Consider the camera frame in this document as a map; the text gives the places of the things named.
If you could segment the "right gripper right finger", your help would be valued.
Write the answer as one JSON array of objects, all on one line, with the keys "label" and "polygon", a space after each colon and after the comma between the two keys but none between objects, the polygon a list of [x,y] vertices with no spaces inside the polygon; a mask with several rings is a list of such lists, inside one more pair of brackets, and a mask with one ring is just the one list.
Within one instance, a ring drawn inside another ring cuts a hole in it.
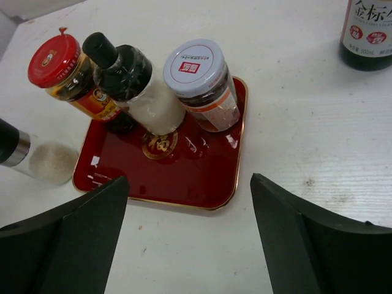
[{"label": "right gripper right finger", "polygon": [[251,178],[274,293],[391,293],[391,229],[341,216],[261,174]]}]

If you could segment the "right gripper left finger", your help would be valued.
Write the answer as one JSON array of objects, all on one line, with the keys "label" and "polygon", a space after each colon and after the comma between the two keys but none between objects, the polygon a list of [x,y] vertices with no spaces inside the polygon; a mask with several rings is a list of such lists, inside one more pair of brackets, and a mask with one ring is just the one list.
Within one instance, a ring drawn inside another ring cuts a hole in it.
[{"label": "right gripper left finger", "polygon": [[1,228],[1,293],[104,293],[127,205],[116,178]]}]

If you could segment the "silver-capped glass shaker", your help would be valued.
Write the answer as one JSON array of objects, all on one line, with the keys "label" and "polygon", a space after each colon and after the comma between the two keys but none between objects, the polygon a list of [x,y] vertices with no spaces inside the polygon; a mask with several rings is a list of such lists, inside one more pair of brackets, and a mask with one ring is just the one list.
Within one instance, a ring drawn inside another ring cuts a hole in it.
[{"label": "silver-capped glass shaker", "polygon": [[68,182],[78,152],[63,143],[45,140],[1,120],[1,165],[39,181],[62,185]]}]

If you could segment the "black-capped white bottle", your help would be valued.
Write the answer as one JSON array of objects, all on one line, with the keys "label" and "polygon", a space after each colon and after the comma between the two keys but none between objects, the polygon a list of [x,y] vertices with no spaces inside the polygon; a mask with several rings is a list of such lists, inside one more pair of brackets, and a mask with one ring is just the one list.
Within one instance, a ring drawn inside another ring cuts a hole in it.
[{"label": "black-capped white bottle", "polygon": [[148,132],[167,135],[182,124],[185,109],[139,49],[116,47],[101,32],[88,36],[82,48],[95,63],[96,86]]}]

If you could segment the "red-capped sauce jar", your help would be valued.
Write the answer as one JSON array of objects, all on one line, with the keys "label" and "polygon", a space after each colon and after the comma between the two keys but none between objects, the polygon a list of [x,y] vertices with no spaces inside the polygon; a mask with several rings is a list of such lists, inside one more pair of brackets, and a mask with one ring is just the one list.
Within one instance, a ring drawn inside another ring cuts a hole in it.
[{"label": "red-capped sauce jar", "polygon": [[101,123],[114,120],[121,110],[97,88],[93,79],[95,64],[66,30],[60,27],[58,35],[37,49],[28,66],[28,80],[93,120]]}]

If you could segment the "small pink-lidded spice jar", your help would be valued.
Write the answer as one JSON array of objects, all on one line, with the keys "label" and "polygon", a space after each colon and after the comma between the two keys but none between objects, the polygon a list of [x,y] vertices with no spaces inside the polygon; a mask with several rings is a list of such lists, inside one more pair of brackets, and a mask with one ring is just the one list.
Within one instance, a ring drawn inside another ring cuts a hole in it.
[{"label": "small pink-lidded spice jar", "polygon": [[163,77],[186,111],[208,132],[222,132],[240,119],[233,77],[212,40],[180,45],[165,62]]}]

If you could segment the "tall clear vinegar bottle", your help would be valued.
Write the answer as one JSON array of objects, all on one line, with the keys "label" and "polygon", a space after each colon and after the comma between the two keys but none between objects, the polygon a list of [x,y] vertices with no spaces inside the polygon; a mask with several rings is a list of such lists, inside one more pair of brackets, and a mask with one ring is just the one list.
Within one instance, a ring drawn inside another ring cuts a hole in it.
[{"label": "tall clear vinegar bottle", "polygon": [[391,66],[391,1],[349,1],[339,42],[339,57],[360,71]]}]

